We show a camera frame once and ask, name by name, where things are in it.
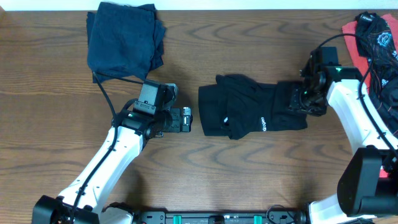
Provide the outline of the plain black t-shirt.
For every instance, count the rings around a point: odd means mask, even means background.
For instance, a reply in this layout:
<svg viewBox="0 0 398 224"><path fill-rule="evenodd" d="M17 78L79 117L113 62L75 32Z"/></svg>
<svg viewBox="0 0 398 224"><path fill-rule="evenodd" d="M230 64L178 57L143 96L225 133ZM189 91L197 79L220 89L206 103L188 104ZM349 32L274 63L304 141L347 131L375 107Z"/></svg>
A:
<svg viewBox="0 0 398 224"><path fill-rule="evenodd" d="M217 75L215 85L198 88L205 136L238 140L251 132L307 128L307 115L289 108L297 82L258 83L242 74Z"/></svg>

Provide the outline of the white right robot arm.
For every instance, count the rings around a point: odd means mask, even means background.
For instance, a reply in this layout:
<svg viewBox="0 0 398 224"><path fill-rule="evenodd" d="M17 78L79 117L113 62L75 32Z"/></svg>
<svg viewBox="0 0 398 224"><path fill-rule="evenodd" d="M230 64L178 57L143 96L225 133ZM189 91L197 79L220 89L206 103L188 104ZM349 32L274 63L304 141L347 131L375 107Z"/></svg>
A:
<svg viewBox="0 0 398 224"><path fill-rule="evenodd" d="M336 193L309 203L297 223L362 223L397 215L397 138L373 107L365 78L354 67L304 68L291 108L315 116L331 107L353 156Z"/></svg>

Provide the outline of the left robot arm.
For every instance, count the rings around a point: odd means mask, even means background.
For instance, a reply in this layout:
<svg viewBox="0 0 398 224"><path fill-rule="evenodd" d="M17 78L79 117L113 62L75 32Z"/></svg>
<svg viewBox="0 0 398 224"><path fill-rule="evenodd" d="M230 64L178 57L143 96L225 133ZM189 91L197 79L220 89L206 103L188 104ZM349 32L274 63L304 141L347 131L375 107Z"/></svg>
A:
<svg viewBox="0 0 398 224"><path fill-rule="evenodd" d="M32 223L135 223L134 211L123 203L105 203L126 170L148 140L163 133L188 133L189 107L167 108L148 114L123 108L108 135L82 173L55 198L36 202Z"/></svg>

